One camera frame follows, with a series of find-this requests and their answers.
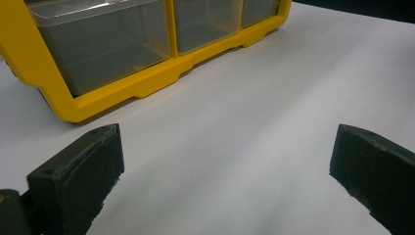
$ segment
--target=storage box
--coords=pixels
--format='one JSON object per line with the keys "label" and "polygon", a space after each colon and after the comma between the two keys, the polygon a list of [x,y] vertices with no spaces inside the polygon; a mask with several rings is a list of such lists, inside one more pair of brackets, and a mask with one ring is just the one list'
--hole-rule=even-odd
{"label": "storage box", "polygon": [[241,0],[174,0],[179,54],[237,32]]}
{"label": "storage box", "polygon": [[54,0],[27,7],[73,96],[170,56],[164,0]]}
{"label": "storage box", "polygon": [[277,14],[279,0],[244,0],[242,27],[261,22]]}

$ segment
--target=white table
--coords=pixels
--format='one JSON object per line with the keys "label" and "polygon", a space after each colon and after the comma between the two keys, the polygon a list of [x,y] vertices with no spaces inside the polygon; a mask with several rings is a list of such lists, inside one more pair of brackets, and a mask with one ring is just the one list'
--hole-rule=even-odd
{"label": "white table", "polygon": [[415,25],[293,4],[287,23],[143,100],[58,120],[0,64],[0,188],[118,122],[126,172],[88,234],[390,234],[329,175],[339,123],[415,151]]}

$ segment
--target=yellow frame edge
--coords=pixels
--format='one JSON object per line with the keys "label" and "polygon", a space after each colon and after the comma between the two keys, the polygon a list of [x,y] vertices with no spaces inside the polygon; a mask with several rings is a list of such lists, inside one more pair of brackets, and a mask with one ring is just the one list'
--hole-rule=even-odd
{"label": "yellow frame edge", "polygon": [[166,0],[172,58],[73,98],[23,0],[0,1],[0,53],[19,80],[37,87],[58,118],[80,122],[131,97],[144,98],[174,83],[195,64],[223,51],[248,47],[281,26],[292,0],[280,0],[275,17],[186,55],[178,55],[172,0]]}

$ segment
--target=tabletop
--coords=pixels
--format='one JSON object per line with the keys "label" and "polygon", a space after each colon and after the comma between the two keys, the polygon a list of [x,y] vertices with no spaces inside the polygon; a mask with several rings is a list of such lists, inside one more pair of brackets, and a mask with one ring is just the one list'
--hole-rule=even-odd
{"label": "tabletop", "polygon": [[329,175],[340,123],[415,151],[415,24],[293,3],[278,30],[141,100],[57,119],[0,63],[0,188],[95,127],[125,160],[88,234],[390,234]]}

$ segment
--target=dark background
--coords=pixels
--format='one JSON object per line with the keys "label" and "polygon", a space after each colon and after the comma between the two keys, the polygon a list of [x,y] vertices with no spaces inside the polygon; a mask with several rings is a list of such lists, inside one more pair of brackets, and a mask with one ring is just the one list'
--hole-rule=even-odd
{"label": "dark background", "polygon": [[298,3],[415,24],[415,0],[294,0]]}

